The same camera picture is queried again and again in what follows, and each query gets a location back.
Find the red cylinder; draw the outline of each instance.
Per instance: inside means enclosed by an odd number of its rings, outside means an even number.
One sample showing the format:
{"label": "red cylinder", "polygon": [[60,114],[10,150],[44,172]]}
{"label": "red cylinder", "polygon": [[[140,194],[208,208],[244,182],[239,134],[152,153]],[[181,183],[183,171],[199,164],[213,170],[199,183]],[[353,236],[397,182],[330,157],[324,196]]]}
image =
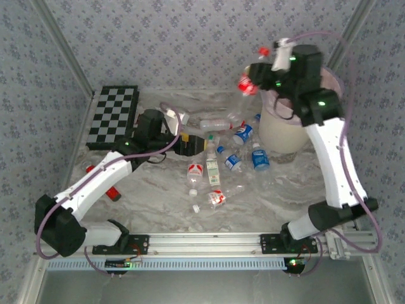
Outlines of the red cylinder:
{"label": "red cylinder", "polygon": [[[90,165],[86,168],[86,173],[89,173],[91,170],[94,169],[93,165]],[[121,193],[118,192],[115,187],[111,187],[106,192],[107,196],[110,198],[111,201],[118,201],[121,198]]]}

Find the checkerboard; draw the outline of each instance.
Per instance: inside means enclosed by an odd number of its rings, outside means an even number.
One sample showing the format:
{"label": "checkerboard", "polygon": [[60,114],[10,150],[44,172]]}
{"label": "checkerboard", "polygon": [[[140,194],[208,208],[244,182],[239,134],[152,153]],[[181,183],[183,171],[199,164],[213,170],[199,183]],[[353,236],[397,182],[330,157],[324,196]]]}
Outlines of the checkerboard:
{"label": "checkerboard", "polygon": [[134,126],[139,92],[137,86],[103,87],[86,145],[109,150]]}

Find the patterned wallpaper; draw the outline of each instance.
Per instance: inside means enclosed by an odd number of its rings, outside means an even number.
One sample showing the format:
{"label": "patterned wallpaper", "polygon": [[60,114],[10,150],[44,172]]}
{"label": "patterned wallpaper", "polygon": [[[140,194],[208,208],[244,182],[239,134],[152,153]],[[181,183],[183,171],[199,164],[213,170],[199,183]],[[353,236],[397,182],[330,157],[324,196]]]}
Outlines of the patterned wallpaper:
{"label": "patterned wallpaper", "polygon": [[[46,0],[93,88],[229,88],[275,39],[342,32],[358,0]],[[325,54],[336,43],[314,38]]]}
{"label": "patterned wallpaper", "polygon": [[34,204],[66,174],[87,105],[28,1],[0,1],[0,303],[34,252]]}
{"label": "patterned wallpaper", "polygon": [[[358,76],[349,142],[363,187],[379,200],[381,257],[398,303],[405,303],[404,1],[377,1],[351,49]],[[339,70],[343,79],[346,71]]]}

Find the black bracket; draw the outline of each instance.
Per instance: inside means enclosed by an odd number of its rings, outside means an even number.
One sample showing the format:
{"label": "black bracket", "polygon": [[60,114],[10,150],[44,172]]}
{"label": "black bracket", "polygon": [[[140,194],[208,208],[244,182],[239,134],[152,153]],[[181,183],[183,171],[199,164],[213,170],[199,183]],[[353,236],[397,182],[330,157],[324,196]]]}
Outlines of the black bracket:
{"label": "black bracket", "polygon": [[149,236],[147,234],[129,234],[124,248],[118,246],[94,246],[93,255],[147,255]]}
{"label": "black bracket", "polygon": [[298,255],[300,253],[309,253],[308,249],[310,250],[311,254],[318,253],[316,241],[311,237],[300,240],[297,246],[286,248],[280,234],[261,234],[260,245],[261,252],[264,255],[283,255],[289,253]]}

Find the blue label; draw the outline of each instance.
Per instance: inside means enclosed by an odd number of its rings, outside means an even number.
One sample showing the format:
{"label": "blue label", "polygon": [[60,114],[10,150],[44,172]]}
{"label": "blue label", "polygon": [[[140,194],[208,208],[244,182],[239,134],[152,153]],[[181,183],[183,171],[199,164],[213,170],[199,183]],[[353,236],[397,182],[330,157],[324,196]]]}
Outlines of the blue label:
{"label": "blue label", "polygon": [[243,125],[236,133],[236,136],[239,136],[244,143],[249,139],[250,135],[253,133],[253,128],[250,125]]}
{"label": "blue label", "polygon": [[225,161],[225,165],[232,170],[232,168],[234,167],[234,165],[236,165],[238,162],[240,162],[240,159],[238,156],[236,156],[235,154],[232,154],[231,156],[229,156],[227,158],[227,160]]}
{"label": "blue label", "polygon": [[255,150],[252,152],[252,162],[255,169],[258,167],[270,166],[266,151],[263,149]]}

